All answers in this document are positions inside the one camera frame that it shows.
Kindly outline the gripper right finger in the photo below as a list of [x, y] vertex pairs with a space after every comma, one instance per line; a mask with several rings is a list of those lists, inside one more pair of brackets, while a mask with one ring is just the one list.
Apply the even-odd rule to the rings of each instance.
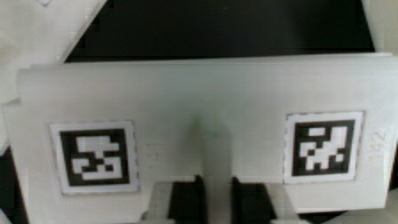
[[239, 178], [232, 179], [232, 224], [303, 224], [299, 218], [278, 215], [266, 185]]

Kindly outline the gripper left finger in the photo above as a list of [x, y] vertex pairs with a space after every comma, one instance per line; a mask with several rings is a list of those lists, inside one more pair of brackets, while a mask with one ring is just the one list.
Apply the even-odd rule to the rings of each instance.
[[141, 224], [209, 224], [207, 189], [202, 176], [193, 181], [155, 184]]

